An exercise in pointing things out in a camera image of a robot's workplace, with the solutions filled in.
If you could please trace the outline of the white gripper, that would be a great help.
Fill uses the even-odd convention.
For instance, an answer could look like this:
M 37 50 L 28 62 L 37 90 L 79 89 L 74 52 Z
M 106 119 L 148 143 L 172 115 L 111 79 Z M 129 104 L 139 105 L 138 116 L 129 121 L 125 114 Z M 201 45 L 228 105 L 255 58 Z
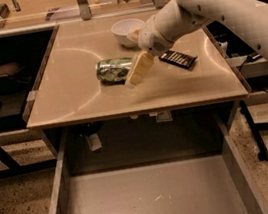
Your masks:
M 128 40 L 138 43 L 139 48 L 145 52 L 134 56 L 125 85 L 135 87 L 141 83 L 154 63 L 154 56 L 165 54 L 174 45 L 174 41 L 169 37 L 170 21 L 168 16 L 155 14 L 147 19 L 141 28 L 128 33 Z

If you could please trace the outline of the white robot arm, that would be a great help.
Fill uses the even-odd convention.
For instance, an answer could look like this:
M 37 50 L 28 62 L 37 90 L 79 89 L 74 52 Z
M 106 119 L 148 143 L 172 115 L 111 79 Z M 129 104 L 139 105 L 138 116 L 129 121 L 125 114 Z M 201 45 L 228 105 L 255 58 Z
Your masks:
M 268 60 L 268 4 L 258 0 L 171 0 L 128 38 L 141 52 L 134 56 L 126 85 L 142 82 L 155 56 L 169 51 L 183 35 L 217 21 Z

